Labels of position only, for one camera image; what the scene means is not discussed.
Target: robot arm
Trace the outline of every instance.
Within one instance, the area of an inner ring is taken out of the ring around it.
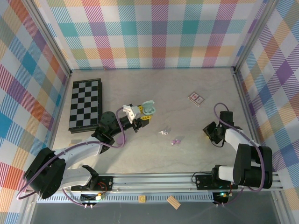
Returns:
[[[129,112],[133,109],[134,118]],[[153,109],[152,114],[145,115],[143,106],[134,107],[132,105],[123,106],[123,110],[127,113],[127,116],[119,119],[123,130],[133,128],[135,132],[138,132],[139,128],[145,127],[150,122],[155,111]],[[121,127],[118,124],[116,115],[113,112],[105,112],[101,116],[99,126],[95,132],[85,141],[55,151],[49,148],[42,149],[26,171],[24,180],[29,182],[47,162],[54,159],[30,183],[31,188],[41,198],[48,198],[58,189],[71,186],[81,185],[87,189],[98,188],[98,183],[103,180],[100,180],[97,172],[91,167],[82,166],[77,169],[69,169],[69,167],[85,158],[107,151],[114,144],[113,137],[120,132]]]
[[[220,112],[220,119],[234,126],[233,112]],[[219,125],[212,122],[203,129],[212,142],[216,144],[220,141],[227,142],[237,152],[234,166],[216,165],[212,169],[212,179],[214,182],[223,180],[240,186],[259,187],[262,181],[262,170],[256,148],[241,135],[241,128],[235,128],[237,131],[221,122]],[[272,185],[272,151],[269,147],[256,145],[261,151],[265,168],[263,188],[269,189]]]

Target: small wooden block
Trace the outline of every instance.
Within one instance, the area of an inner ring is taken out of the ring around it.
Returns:
[[[173,196],[169,196],[169,198],[167,199],[167,201],[175,208],[178,209],[179,206],[181,206],[181,204],[173,197]]]
[[[139,195],[138,201],[139,203],[145,203],[145,195]]]

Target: chessboard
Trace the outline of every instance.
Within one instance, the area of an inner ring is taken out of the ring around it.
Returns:
[[[69,131],[94,131],[102,113],[101,79],[73,82]]]

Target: teal object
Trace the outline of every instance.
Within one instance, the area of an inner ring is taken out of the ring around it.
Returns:
[[[146,101],[142,104],[142,107],[143,107],[143,114],[144,115],[152,115],[156,112],[156,109],[154,108],[154,101],[153,100],[149,100],[149,101]]]

